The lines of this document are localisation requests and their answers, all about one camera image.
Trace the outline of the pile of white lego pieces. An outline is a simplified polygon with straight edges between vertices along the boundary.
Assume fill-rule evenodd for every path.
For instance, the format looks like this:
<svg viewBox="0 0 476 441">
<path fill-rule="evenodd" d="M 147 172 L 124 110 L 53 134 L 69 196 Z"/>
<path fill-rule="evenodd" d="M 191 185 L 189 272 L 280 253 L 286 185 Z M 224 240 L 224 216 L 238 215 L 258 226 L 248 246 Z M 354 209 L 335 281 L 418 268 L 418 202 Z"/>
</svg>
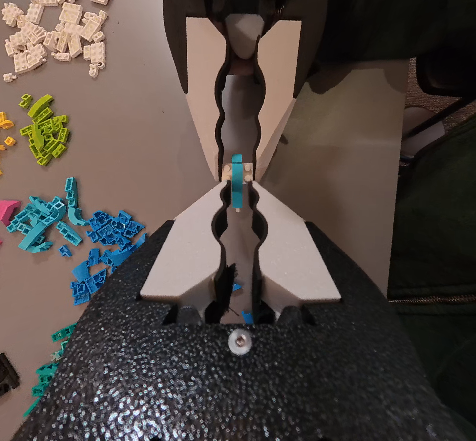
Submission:
<svg viewBox="0 0 476 441">
<path fill-rule="evenodd" d="M 18 75 L 38 69 L 48 56 L 64 63 L 82 57 L 89 76 L 97 78 L 106 66 L 102 27 L 107 18 L 103 8 L 85 11 L 79 0 L 29 0 L 27 11 L 4 3 L 1 20 L 14 29 L 4 47 L 14 72 L 4 74 L 3 81 L 13 82 Z"/>
</svg>

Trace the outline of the pink lego piece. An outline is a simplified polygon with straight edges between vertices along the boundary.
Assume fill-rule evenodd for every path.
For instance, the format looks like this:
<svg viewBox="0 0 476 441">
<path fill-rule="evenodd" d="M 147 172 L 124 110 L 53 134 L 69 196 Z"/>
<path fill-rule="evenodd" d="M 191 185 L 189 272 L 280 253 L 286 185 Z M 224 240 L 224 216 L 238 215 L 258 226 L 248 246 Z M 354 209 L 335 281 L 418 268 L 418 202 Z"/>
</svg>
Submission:
<svg viewBox="0 0 476 441">
<path fill-rule="evenodd" d="M 21 206 L 20 200 L 1 200 L 0 201 L 0 221 L 8 226 L 10 224 L 13 212 Z"/>
</svg>

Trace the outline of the black chair leg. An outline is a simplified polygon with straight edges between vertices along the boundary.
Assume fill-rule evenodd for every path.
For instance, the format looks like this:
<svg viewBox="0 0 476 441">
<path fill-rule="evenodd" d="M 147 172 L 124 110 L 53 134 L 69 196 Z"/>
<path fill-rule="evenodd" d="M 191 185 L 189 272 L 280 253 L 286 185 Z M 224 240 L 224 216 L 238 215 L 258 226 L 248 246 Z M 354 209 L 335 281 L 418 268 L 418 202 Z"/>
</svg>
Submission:
<svg viewBox="0 0 476 441">
<path fill-rule="evenodd" d="M 409 130 L 408 132 L 404 133 L 402 135 L 402 141 L 408 140 L 409 138 L 412 138 L 423 131 L 427 130 L 428 128 L 431 128 L 433 125 L 436 123 L 444 120 L 446 117 L 454 114 L 455 112 L 459 111 L 463 107 L 467 106 L 468 104 L 471 104 L 474 102 L 476 99 L 476 95 L 470 95 L 469 97 L 463 97 L 455 101 L 454 103 L 450 104 L 447 106 L 445 109 L 442 111 L 438 112 L 437 114 L 431 116 L 424 122 L 418 124 L 416 127 L 413 129 Z"/>
</svg>

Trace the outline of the light blue curved lego piece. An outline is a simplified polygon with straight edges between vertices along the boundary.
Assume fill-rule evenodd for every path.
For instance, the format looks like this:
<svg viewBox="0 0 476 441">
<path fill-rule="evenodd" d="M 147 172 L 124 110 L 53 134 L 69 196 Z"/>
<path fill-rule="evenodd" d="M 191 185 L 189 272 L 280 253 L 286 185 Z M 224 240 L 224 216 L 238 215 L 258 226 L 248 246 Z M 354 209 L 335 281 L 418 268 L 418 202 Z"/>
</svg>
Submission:
<svg viewBox="0 0 476 441">
<path fill-rule="evenodd" d="M 231 156 L 231 206 L 236 212 L 243 208 L 243 161 L 242 154 Z"/>
</svg>

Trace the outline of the pile of turquoise lego pieces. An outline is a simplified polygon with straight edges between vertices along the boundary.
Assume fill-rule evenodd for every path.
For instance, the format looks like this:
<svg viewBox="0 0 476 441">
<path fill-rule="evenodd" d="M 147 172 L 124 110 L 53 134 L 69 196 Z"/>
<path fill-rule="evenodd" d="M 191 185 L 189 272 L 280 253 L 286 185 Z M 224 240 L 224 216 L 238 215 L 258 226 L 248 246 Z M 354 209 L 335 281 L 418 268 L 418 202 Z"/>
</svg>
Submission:
<svg viewBox="0 0 476 441">
<path fill-rule="evenodd" d="M 75 177 L 66 179 L 64 192 L 64 198 L 55 196 L 51 201 L 30 196 L 28 204 L 12 219 L 6 220 L 9 233 L 19 232 L 23 236 L 19 243 L 21 250 L 31 254 L 49 250 L 53 243 L 47 241 L 45 233 L 50 227 L 58 230 L 63 239 L 74 246 L 82 242 L 82 237 L 73 227 L 87 227 L 90 223 L 83 218 L 79 207 L 79 189 Z"/>
</svg>

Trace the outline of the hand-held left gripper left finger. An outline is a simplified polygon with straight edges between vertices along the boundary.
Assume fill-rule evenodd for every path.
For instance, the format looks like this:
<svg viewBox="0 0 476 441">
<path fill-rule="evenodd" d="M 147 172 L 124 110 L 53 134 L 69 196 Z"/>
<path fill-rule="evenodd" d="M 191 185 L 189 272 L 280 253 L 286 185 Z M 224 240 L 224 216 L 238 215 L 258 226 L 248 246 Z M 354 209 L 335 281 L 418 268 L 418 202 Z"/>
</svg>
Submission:
<svg viewBox="0 0 476 441">
<path fill-rule="evenodd" d="M 220 237 L 228 227 L 231 184 L 219 183 L 181 212 L 146 278 L 146 300 L 192 306 L 206 319 L 229 309 L 235 264 L 227 265 Z"/>
</svg>

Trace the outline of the pile of lime green lego pieces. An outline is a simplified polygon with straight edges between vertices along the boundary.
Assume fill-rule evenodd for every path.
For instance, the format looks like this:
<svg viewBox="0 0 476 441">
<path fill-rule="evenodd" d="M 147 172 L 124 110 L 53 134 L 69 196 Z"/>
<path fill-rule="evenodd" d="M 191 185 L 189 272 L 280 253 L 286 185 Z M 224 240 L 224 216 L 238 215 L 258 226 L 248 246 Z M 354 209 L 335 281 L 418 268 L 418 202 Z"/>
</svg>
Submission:
<svg viewBox="0 0 476 441">
<path fill-rule="evenodd" d="M 20 128 L 20 135 L 28 141 L 28 147 L 38 165 L 46 167 L 60 158 L 68 149 L 69 116 L 55 114 L 51 105 L 53 96 L 45 94 L 34 103 L 32 95 L 24 94 L 19 106 L 27 110 L 29 125 Z"/>
</svg>

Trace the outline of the white lego assembly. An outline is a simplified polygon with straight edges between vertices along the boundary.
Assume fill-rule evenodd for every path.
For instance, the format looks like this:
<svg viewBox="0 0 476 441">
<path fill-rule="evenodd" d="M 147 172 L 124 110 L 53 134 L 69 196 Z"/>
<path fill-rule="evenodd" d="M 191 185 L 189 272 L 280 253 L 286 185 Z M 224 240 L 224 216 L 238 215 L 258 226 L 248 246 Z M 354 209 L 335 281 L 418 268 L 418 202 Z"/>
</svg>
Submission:
<svg viewBox="0 0 476 441">
<path fill-rule="evenodd" d="M 242 164 L 243 178 L 242 183 L 246 184 L 253 180 L 253 165 L 251 163 Z M 233 164 L 227 163 L 222 167 L 222 181 L 231 181 L 233 177 Z"/>
</svg>

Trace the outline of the pile of teal green lego pieces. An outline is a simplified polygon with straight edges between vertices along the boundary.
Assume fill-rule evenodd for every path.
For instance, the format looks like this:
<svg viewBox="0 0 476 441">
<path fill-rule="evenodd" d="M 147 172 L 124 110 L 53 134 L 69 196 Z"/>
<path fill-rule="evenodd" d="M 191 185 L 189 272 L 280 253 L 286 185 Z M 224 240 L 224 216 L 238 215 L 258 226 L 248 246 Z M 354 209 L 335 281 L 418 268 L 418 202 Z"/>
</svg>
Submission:
<svg viewBox="0 0 476 441">
<path fill-rule="evenodd" d="M 36 407 L 40 398 L 44 395 L 46 389 L 52 382 L 54 374 L 59 366 L 59 363 L 63 359 L 63 355 L 68 344 L 70 337 L 72 336 L 77 323 L 73 323 L 64 327 L 63 329 L 54 332 L 51 335 L 51 340 L 53 343 L 58 343 L 59 347 L 57 350 L 50 354 L 51 360 L 37 368 L 35 371 L 37 376 L 37 384 L 34 385 L 31 389 L 31 395 L 33 397 L 32 404 L 27 408 L 26 412 L 23 414 L 23 418 L 25 419 Z"/>
</svg>

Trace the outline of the pile of blue lego pieces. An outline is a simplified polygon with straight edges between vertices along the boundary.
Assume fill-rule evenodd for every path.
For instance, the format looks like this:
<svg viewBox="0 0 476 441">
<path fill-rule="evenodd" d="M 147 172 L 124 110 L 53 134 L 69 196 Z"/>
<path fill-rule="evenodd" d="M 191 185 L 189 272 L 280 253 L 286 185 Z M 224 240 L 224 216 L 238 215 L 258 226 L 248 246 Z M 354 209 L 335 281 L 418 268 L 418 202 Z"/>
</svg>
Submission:
<svg viewBox="0 0 476 441">
<path fill-rule="evenodd" d="M 125 212 L 112 216 L 97 211 L 89 219 L 91 230 L 86 236 L 96 244 L 85 261 L 73 268 L 70 283 L 73 304 L 89 302 L 106 282 L 108 276 L 131 256 L 148 238 L 144 225 Z"/>
</svg>

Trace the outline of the black lego piece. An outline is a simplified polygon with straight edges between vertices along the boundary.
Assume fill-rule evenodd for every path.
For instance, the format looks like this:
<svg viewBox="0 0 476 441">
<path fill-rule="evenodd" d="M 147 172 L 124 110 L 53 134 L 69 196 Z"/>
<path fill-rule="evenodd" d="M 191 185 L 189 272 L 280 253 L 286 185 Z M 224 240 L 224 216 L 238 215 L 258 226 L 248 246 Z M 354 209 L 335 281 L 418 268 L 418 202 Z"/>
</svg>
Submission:
<svg viewBox="0 0 476 441">
<path fill-rule="evenodd" d="M 5 353 L 0 353 L 0 397 L 20 386 L 20 377 Z"/>
</svg>

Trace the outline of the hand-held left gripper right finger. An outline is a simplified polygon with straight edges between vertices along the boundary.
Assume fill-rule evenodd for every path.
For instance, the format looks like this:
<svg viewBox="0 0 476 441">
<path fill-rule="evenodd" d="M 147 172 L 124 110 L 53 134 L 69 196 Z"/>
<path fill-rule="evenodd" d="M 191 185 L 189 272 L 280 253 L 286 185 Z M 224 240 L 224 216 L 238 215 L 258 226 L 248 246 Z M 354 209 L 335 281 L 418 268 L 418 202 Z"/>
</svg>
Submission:
<svg viewBox="0 0 476 441">
<path fill-rule="evenodd" d="M 340 301 L 305 220 L 258 183 L 248 184 L 248 197 L 252 229 L 259 238 L 253 257 L 253 317 L 275 317 L 288 306 Z"/>
</svg>

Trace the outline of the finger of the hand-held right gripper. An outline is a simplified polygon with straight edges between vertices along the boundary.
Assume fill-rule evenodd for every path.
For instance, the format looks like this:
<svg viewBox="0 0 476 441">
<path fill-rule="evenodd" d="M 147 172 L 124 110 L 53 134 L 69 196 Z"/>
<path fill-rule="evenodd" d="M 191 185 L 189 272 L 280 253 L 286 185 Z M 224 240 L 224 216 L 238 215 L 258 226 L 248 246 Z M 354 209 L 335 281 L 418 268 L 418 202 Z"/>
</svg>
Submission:
<svg viewBox="0 0 476 441">
<path fill-rule="evenodd" d="M 301 21 L 280 20 L 258 42 L 257 66 L 265 93 L 258 114 L 255 180 L 264 176 L 296 101 L 293 95 L 300 33 Z"/>
<path fill-rule="evenodd" d="M 206 17 L 187 17 L 186 37 L 187 104 L 207 164 L 214 179 L 219 181 L 216 128 L 220 111 L 215 90 L 227 44 L 223 34 Z"/>
</svg>

